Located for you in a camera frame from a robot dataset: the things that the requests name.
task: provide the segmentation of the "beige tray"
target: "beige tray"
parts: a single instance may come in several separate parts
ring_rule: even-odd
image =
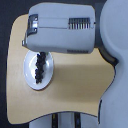
[[[90,55],[52,53],[54,75],[49,86],[34,91],[23,74],[28,49],[21,46],[27,15],[13,24],[7,64],[7,115],[12,124],[29,122],[49,113],[79,111],[97,115],[98,103],[114,77],[114,70],[98,50]]]

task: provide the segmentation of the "white plastic casing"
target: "white plastic casing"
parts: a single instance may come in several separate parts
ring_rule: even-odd
[[[128,0],[108,0],[100,20],[103,44],[119,63],[102,96],[99,128],[128,127]]]
[[[92,6],[41,3],[29,16],[38,14],[37,33],[26,38],[27,48],[36,52],[90,53],[95,43],[95,11]],[[90,18],[90,28],[69,29],[70,18]]]

